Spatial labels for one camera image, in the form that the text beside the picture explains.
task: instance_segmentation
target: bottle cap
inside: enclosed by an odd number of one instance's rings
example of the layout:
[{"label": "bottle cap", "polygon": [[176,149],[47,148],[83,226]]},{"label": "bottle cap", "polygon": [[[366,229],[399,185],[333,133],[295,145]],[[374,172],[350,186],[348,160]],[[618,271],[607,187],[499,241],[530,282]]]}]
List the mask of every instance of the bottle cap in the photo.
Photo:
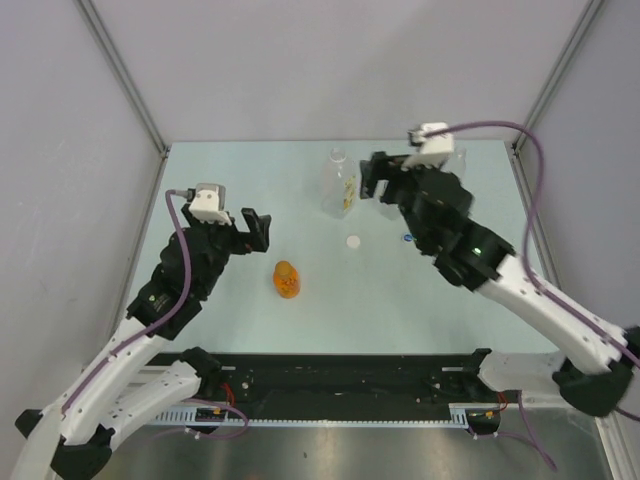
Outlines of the bottle cap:
[{"label": "bottle cap", "polygon": [[279,277],[288,277],[293,272],[293,267],[289,262],[281,260],[276,263],[276,275]]}]

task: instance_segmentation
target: white round object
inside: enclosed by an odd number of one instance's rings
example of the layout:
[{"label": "white round object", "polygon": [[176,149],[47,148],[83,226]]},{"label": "white round object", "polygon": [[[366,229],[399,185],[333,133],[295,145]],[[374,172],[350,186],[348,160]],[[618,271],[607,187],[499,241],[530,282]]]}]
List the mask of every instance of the white round object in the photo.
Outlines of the white round object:
[{"label": "white round object", "polygon": [[358,248],[360,246],[360,237],[357,235],[349,235],[347,237],[347,247]]}]

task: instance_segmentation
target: white panel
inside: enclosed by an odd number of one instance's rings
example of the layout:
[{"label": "white panel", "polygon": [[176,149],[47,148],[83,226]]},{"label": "white panel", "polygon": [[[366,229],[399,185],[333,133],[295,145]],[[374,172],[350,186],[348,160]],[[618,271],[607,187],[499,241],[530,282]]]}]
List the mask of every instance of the white panel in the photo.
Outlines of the white panel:
[{"label": "white panel", "polygon": [[159,158],[73,2],[0,6],[0,478],[106,339]]},{"label": "white panel", "polygon": [[[548,156],[542,221],[562,286],[623,326],[640,323],[639,24],[640,3],[610,2],[536,128]],[[640,413],[637,386],[630,397]]]},{"label": "white panel", "polygon": [[95,3],[176,141],[401,138],[426,120],[524,121],[587,0]]}]

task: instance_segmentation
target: tabletop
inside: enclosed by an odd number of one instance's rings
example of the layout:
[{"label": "tabletop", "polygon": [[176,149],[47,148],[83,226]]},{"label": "tabletop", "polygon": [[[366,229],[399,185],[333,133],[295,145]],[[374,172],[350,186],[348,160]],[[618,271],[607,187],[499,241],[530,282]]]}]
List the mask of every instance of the tabletop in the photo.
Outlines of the tabletop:
[{"label": "tabletop", "polygon": [[[463,186],[472,217],[520,248],[525,211],[501,141],[459,142],[467,149]],[[356,161],[374,151],[406,154],[406,141],[174,143],[167,160],[129,300],[149,279],[173,228],[167,189],[226,187],[225,209],[246,230],[243,207],[269,214],[267,253],[233,256],[203,311],[167,351],[200,346],[224,353],[452,354],[478,347],[549,352],[555,347],[504,307],[448,284],[411,242],[401,217],[360,200],[344,219],[321,209],[321,171],[332,148]],[[357,236],[358,248],[347,238]],[[532,252],[534,268],[539,258]],[[301,290],[281,298],[274,266],[289,261]]]}]

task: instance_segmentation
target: orange object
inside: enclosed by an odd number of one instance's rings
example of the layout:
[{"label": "orange object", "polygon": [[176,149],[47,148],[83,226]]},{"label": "orange object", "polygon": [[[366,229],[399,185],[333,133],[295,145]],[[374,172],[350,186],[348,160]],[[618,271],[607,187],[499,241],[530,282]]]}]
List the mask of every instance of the orange object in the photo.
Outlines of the orange object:
[{"label": "orange object", "polygon": [[276,263],[273,272],[273,284],[280,296],[293,298],[300,292],[300,277],[298,271],[289,262]]}]

